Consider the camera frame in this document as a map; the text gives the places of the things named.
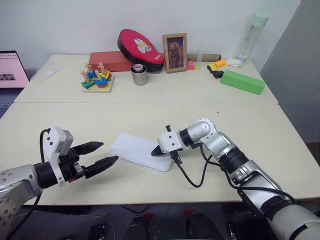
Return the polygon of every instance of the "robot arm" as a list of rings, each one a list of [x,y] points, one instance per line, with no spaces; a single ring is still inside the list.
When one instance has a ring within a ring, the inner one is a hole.
[[[79,155],[91,153],[103,142],[92,141],[71,147],[73,136],[69,131],[52,127],[44,140],[43,151],[48,161],[24,165],[0,172],[0,239],[6,239],[14,216],[28,200],[40,196],[43,189],[55,184],[64,186],[86,179],[108,169],[118,156],[106,157],[89,167],[80,166]]]
[[[266,218],[279,240],[319,239],[320,219],[286,200],[280,186],[226,135],[218,132],[212,121],[200,118],[182,131],[171,131],[169,126],[166,128],[168,132],[158,138],[159,145],[151,155],[170,153],[175,163],[182,164],[177,151],[204,144],[233,182],[232,187],[237,189],[242,200],[255,214]]]

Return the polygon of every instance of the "green sponge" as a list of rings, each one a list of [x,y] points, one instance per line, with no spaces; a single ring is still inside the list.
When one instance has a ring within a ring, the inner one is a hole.
[[[260,95],[266,86],[262,80],[225,70],[220,83]]]

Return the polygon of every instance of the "wooden peg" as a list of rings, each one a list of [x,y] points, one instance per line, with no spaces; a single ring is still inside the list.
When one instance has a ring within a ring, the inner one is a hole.
[[[86,63],[86,64],[84,65],[84,67],[88,69],[88,73],[92,74],[92,69],[91,69],[92,66],[91,66],[91,65],[89,65],[88,63]]]
[[[83,76],[85,82],[88,84],[90,81],[89,81],[89,78],[87,76],[87,74],[85,73],[85,71],[81,71],[80,74]]]
[[[96,74],[96,77],[98,78],[98,80],[101,82],[102,77],[100,76],[100,73],[98,72],[98,70],[95,70],[95,74]]]
[[[98,66],[100,69],[101,69],[101,73],[103,75],[106,75],[106,70],[105,70],[105,66],[102,62],[99,63],[99,66]]]

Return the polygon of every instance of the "white table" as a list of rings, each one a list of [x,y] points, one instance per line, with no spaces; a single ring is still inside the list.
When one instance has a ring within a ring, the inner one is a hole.
[[[40,131],[52,126],[69,130],[73,146],[104,142],[97,151],[80,157],[80,164],[88,166],[108,156],[109,147],[121,133],[156,142],[166,125],[183,129],[199,117],[211,119],[293,197],[320,196],[320,168],[281,108],[274,104],[14,103],[0,120],[0,171],[38,163]],[[181,152],[180,156],[182,166],[198,183],[205,163],[200,150]],[[171,165],[168,173],[158,173],[117,161],[90,179],[45,189],[40,204],[240,200],[215,166],[208,166],[203,186],[194,188],[176,165]]]
[[[167,74],[148,74],[148,83],[137,86],[130,71],[114,72],[111,93],[83,93],[80,75],[89,62],[88,55],[52,55],[50,60],[64,68],[45,82],[31,81],[16,98],[16,103],[162,103],[162,104],[277,104],[266,86],[261,95],[242,91],[220,83],[203,62],[200,70]],[[243,67],[222,67],[220,70],[261,79],[251,61]]]

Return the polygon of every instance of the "wooden picture frame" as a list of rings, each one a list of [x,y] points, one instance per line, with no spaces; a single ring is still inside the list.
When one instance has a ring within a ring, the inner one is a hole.
[[[162,35],[165,71],[169,73],[187,70],[187,34]]]

